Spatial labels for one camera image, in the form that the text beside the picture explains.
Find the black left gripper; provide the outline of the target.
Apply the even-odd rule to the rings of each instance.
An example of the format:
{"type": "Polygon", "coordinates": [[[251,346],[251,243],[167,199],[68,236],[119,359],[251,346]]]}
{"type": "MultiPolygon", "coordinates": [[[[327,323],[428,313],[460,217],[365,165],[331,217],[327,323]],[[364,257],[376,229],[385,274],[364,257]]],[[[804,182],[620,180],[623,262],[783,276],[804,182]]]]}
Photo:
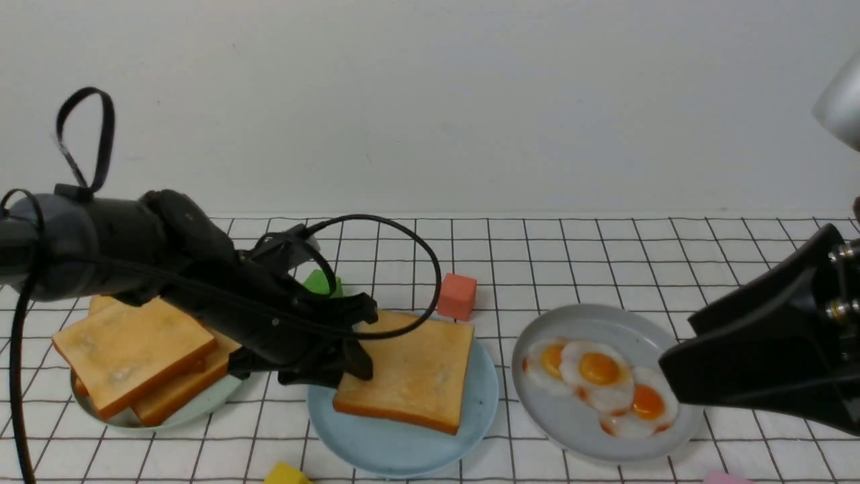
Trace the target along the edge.
{"type": "Polygon", "coordinates": [[[368,294],[314,294],[290,270],[320,256],[312,230],[296,225],[264,234],[239,250],[187,196],[150,191],[110,202],[107,256],[146,266],[141,274],[111,267],[114,299],[139,307],[159,298],[240,344],[228,371],[245,377],[277,371],[282,386],[335,389],[344,374],[374,377],[374,362],[354,327],[375,323],[368,294]]]}

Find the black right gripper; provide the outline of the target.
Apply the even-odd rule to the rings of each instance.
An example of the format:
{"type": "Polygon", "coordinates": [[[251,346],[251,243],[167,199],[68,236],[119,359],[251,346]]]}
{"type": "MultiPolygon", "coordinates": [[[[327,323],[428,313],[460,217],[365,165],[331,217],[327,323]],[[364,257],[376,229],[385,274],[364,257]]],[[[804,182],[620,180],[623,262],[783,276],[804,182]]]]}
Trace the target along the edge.
{"type": "Polygon", "coordinates": [[[858,241],[820,227],[689,318],[658,367],[692,405],[774,411],[858,435],[858,241]]]}

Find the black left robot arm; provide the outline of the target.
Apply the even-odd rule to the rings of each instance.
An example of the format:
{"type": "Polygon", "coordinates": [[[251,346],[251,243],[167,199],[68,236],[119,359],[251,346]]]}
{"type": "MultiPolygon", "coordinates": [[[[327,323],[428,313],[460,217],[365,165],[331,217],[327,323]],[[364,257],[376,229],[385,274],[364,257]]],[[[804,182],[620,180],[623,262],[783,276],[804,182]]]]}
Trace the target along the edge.
{"type": "Polygon", "coordinates": [[[377,321],[367,294],[314,294],[291,271],[318,248],[304,225],[267,233],[239,250],[191,199],[174,190],[137,200],[78,202],[37,195],[2,220],[2,283],[22,289],[32,257],[47,262],[34,301],[108,295],[132,307],[159,299],[238,343],[228,374],[277,372],[282,384],[335,388],[374,377],[355,325],[377,321]],[[39,215],[44,228],[38,229],[39,215]]]}

